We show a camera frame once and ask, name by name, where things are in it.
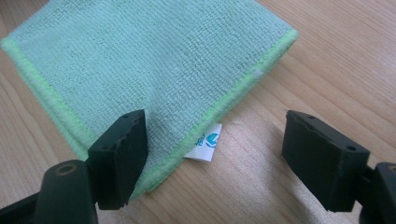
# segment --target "green microfiber cloth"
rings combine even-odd
[[[137,197],[180,165],[296,37],[250,0],[58,0],[1,47],[81,160],[120,115],[146,110]]]

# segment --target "black plastic jaw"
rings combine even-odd
[[[149,154],[144,111],[117,119],[88,154],[86,163],[99,208],[120,209],[128,203]]]
[[[396,164],[367,166],[370,151],[320,119],[288,111],[282,155],[326,210],[363,206],[361,223],[396,223]]]
[[[117,119],[84,161],[48,169],[41,191],[0,210],[0,223],[97,223],[96,209],[128,203],[148,156],[144,110]]]

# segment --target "white tag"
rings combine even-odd
[[[184,157],[198,161],[212,161],[218,143],[221,124],[212,125],[195,143],[195,147]]]

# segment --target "green cloth hem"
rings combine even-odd
[[[176,149],[160,164],[148,173],[142,174],[136,183],[132,199],[145,191],[152,191],[160,185],[184,160],[183,156],[191,146],[214,122],[221,120],[226,113],[266,75],[278,59],[289,49],[298,36],[297,31],[290,30],[253,66],[238,83],[209,109],[189,133],[180,141]],[[49,117],[60,130],[67,143],[81,160],[88,158],[88,148],[96,140],[88,128],[74,114],[62,97],[51,87],[25,57],[18,44],[9,37],[0,42],[1,48],[15,63],[21,78],[29,87],[35,98],[43,106]]]

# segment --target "wood grain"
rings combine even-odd
[[[101,223],[357,223],[328,213],[280,156],[286,110],[317,116],[396,162],[396,4],[390,0],[272,1],[298,41],[222,121],[214,160],[184,161],[155,191]],[[0,1],[0,37],[45,0]],[[44,172],[75,156],[0,50],[0,207],[39,190]]]

